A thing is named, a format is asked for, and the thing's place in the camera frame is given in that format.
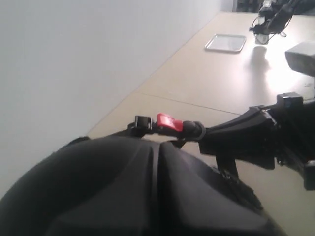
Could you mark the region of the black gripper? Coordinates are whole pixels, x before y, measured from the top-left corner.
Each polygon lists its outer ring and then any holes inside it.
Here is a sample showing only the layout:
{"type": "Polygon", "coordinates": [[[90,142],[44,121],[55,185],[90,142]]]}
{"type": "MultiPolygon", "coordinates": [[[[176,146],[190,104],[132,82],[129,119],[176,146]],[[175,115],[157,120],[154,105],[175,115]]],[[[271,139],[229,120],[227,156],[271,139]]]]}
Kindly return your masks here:
{"type": "Polygon", "coordinates": [[[304,188],[315,189],[315,100],[278,94],[274,105],[250,107],[237,118],[206,129],[200,153],[236,159],[267,170],[280,165],[298,172],[304,188]]]}

